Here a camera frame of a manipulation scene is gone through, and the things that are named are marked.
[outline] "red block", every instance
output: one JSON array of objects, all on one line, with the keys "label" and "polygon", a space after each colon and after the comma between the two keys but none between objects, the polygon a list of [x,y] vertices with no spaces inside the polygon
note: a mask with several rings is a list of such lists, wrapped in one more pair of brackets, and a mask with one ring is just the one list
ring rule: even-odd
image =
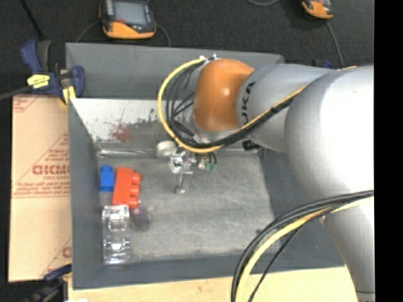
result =
[{"label": "red block", "polygon": [[133,169],[117,167],[112,204],[127,204],[130,209],[139,206],[141,174]]}]

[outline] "blue clamp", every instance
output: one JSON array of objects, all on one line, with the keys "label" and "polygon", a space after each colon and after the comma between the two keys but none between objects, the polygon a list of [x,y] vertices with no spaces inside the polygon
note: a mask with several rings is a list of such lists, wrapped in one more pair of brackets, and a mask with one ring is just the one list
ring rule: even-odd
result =
[{"label": "blue clamp", "polygon": [[44,81],[40,81],[39,84],[28,84],[30,85],[31,93],[56,95],[66,103],[67,100],[63,90],[68,88],[68,86],[63,86],[60,81],[63,79],[72,79],[72,84],[69,85],[73,86],[77,97],[81,96],[85,83],[84,69],[81,66],[73,66],[67,73],[61,75],[49,72],[47,67],[49,46],[50,41],[48,40],[38,43],[35,39],[32,39],[20,48],[21,58],[24,64],[31,70],[32,76],[30,78],[34,79],[36,74],[47,77]]}]

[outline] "gray surface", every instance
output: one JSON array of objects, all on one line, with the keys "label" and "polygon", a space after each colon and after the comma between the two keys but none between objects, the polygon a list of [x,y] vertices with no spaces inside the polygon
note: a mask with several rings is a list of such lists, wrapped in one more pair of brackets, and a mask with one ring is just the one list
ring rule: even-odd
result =
[{"label": "gray surface", "polygon": [[146,232],[131,228],[132,262],[238,254],[273,220],[258,155],[218,157],[217,171],[196,171],[184,194],[174,194],[167,160],[100,158],[142,174],[139,198],[152,223]]},{"label": "gray surface", "polygon": [[86,87],[83,96],[151,97],[161,82],[177,66],[198,58],[230,57],[260,68],[283,63],[281,55],[256,52],[230,52],[212,49],[140,47],[100,43],[67,43],[67,68],[83,65]]}]

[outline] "yellow cable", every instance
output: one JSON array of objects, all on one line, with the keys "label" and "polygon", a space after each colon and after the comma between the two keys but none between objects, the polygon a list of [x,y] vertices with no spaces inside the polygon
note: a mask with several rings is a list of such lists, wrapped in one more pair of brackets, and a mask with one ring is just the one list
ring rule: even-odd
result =
[{"label": "yellow cable", "polygon": [[[371,200],[373,197],[370,198],[365,198],[361,200],[354,201],[352,203],[343,205],[342,207],[339,207],[338,209],[332,211],[331,213],[334,213],[336,211],[341,211],[344,209],[352,208],[355,206],[358,206],[359,204],[364,203],[365,201]],[[239,279],[239,285],[236,291],[236,302],[240,302],[241,298],[244,294],[244,288],[246,286],[246,281],[249,275],[251,274],[252,268],[255,266],[256,262],[259,260],[259,258],[263,255],[265,251],[268,250],[268,248],[275,243],[278,239],[280,239],[282,236],[288,234],[289,232],[292,232],[294,229],[302,226],[304,223],[308,222],[309,220],[315,218],[316,216],[319,216],[321,213],[324,213],[326,210],[329,208],[323,208],[319,211],[316,211],[314,213],[308,214],[306,216],[301,217],[300,219],[294,221],[293,223],[283,227],[282,229],[278,230],[276,233],[274,233],[272,236],[268,237],[263,244],[253,253],[247,264],[245,265],[243,272],[241,274],[241,278]]]},{"label": "yellow cable", "polygon": [[181,147],[183,147],[186,150],[192,151],[192,152],[196,152],[199,154],[205,154],[211,151],[216,151],[219,148],[223,147],[223,145],[219,145],[216,147],[210,147],[210,148],[194,148],[191,147],[185,143],[183,143],[180,139],[178,139],[178,137],[175,135],[175,132],[172,131],[172,129],[169,127],[168,123],[165,120],[164,114],[162,112],[162,95],[164,94],[164,91],[166,89],[166,86],[169,84],[169,82],[171,81],[171,79],[177,75],[178,73],[180,73],[182,70],[195,65],[195,64],[199,64],[201,62],[204,62],[206,60],[206,58],[200,58],[200,59],[195,59],[195,60],[191,60],[181,66],[179,66],[177,69],[175,69],[173,72],[171,72],[165,79],[165,81],[162,83],[161,88],[159,89],[159,93],[158,93],[158,97],[157,97],[157,113],[158,113],[158,117],[161,121],[161,124],[163,125],[164,129],[167,131],[167,133],[173,138],[173,140],[180,145]]},{"label": "yellow cable", "polygon": [[[209,148],[195,148],[192,147],[190,145],[185,144],[184,142],[182,142],[175,134],[175,132],[172,131],[172,129],[169,127],[167,121],[165,120],[164,114],[162,112],[162,96],[164,94],[164,91],[167,87],[167,85],[169,84],[169,82],[177,75],[179,74],[182,70],[195,65],[195,64],[199,64],[200,62],[204,62],[206,60],[206,58],[200,58],[200,59],[195,59],[195,60],[191,60],[181,66],[179,66],[177,69],[175,69],[174,71],[172,71],[164,80],[164,82],[161,85],[161,88],[159,89],[159,93],[158,93],[158,97],[157,97],[157,113],[158,113],[158,117],[164,127],[164,129],[167,131],[167,133],[173,138],[173,140],[180,145],[181,147],[183,147],[186,150],[189,150],[191,152],[195,152],[198,154],[205,154],[205,153],[209,153],[212,151],[216,151],[220,148],[222,148],[224,146],[223,145],[216,145],[214,147],[209,147]],[[299,94],[300,92],[302,92],[302,90],[305,88],[306,86],[301,87],[300,89],[297,89],[295,92],[291,93],[290,95],[288,95],[287,97],[285,97],[284,99],[282,99],[281,101],[277,102],[275,106],[280,105],[281,103],[288,101],[290,98],[293,98],[294,96],[296,96],[297,94]],[[261,113],[260,115],[258,115],[257,117],[255,117],[253,120],[251,120],[250,122],[246,123],[245,125],[243,125],[242,127],[240,127],[237,132],[240,132],[242,130],[244,130],[245,128],[247,128],[249,125],[252,125],[253,123],[255,123],[256,121],[258,121],[260,118],[262,118],[265,114],[267,114],[268,112],[271,111],[271,108],[267,109],[265,112]]]}]

